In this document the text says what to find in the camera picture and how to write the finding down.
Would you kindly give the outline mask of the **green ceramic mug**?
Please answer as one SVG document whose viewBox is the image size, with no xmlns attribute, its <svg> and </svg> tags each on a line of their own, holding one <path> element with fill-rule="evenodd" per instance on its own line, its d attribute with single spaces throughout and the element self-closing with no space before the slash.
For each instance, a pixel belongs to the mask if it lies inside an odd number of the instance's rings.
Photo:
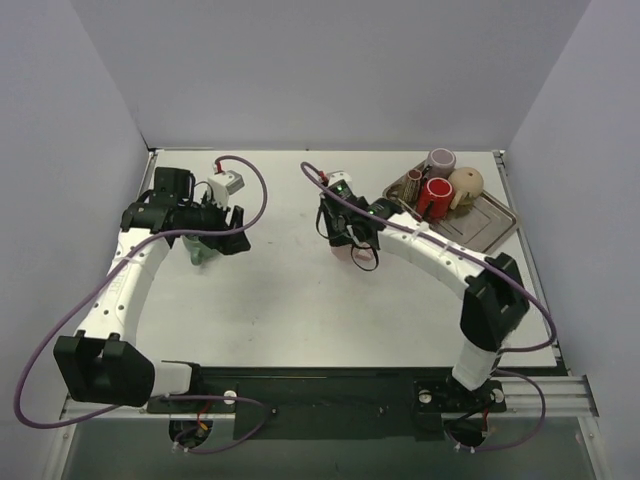
<svg viewBox="0 0 640 480">
<path fill-rule="evenodd" d="M 207 246 L 200 237 L 185 235 L 182 236 L 182 242 L 193 266 L 202 266 L 217 255 L 217 251 Z"/>
</svg>

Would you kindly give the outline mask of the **pink ceramic mug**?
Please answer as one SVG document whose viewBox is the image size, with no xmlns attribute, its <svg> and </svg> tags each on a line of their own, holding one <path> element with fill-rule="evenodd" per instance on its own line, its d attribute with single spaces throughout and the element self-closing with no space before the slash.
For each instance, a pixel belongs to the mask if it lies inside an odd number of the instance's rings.
<svg viewBox="0 0 640 480">
<path fill-rule="evenodd" d="M 379 265 L 377 251 L 370 248 L 356 248 L 351 245 L 332 247 L 331 253 L 339 261 L 352 264 L 363 271 L 374 271 Z"/>
</svg>

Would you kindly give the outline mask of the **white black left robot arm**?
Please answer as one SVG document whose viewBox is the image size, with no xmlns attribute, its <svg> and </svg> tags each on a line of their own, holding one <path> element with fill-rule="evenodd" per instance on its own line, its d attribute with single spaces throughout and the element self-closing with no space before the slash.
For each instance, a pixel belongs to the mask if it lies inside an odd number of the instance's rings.
<svg viewBox="0 0 640 480">
<path fill-rule="evenodd" d="M 110 273 L 93 306 L 71 336 L 61 336 L 54 358 L 78 402 L 140 407 L 153 397 L 170 395 L 181 410 L 200 408 L 204 384 L 195 380 L 196 366 L 182 361 L 150 360 L 136 347 L 139 320 L 156 273 L 174 242 L 182 238 L 196 255 L 234 255 L 250 243 L 241 228 L 244 210 L 228 205 L 243 188 L 242 176 L 217 169 L 204 183 L 185 169 L 156 169 L 151 189 L 124 211 Z"/>
</svg>

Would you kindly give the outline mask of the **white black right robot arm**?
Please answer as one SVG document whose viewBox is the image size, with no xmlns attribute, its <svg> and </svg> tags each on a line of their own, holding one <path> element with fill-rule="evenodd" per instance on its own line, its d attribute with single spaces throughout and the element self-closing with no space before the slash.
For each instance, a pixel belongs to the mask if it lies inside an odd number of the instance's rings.
<svg viewBox="0 0 640 480">
<path fill-rule="evenodd" d="M 462 301 L 463 346 L 447 383 L 449 402 L 468 409 L 483 395 L 506 341 L 530 310 L 517 262 L 507 254 L 487 256 L 431 231 L 386 199 L 367 204 L 362 197 L 338 202 L 320 196 L 317 219 L 333 247 L 395 255 L 448 287 Z"/>
</svg>

